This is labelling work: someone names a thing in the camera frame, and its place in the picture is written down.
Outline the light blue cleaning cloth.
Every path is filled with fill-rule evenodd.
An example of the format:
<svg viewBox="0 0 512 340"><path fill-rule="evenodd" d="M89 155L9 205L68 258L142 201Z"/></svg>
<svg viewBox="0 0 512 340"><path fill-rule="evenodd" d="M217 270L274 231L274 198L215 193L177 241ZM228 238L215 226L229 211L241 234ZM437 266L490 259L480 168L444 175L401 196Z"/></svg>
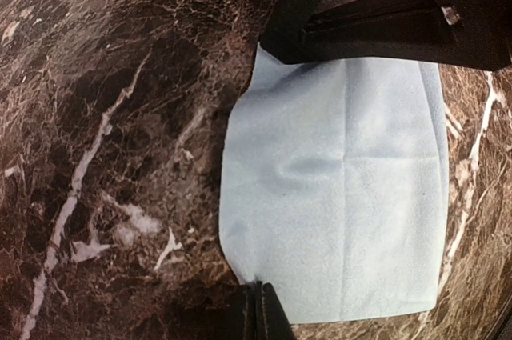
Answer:
<svg viewBox="0 0 512 340"><path fill-rule="evenodd" d="M286 65L258 49L230 115L219 235L242 283L293 324L431 310L449 204L438 66Z"/></svg>

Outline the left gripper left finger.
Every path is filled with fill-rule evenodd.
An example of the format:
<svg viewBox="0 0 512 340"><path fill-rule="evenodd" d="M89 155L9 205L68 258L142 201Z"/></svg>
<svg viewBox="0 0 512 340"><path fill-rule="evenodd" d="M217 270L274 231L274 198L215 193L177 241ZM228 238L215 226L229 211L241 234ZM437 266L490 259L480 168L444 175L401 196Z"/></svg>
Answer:
<svg viewBox="0 0 512 340"><path fill-rule="evenodd" d="M257 283L238 288L234 301L234 339L257 338Z"/></svg>

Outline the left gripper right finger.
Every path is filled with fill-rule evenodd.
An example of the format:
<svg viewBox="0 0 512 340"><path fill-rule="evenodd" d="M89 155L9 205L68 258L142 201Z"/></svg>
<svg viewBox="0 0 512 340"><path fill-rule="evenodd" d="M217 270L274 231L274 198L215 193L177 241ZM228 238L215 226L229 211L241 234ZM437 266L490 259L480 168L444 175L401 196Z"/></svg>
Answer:
<svg viewBox="0 0 512 340"><path fill-rule="evenodd" d="M296 340L291 324L270 283L257 282L255 288L255 338Z"/></svg>

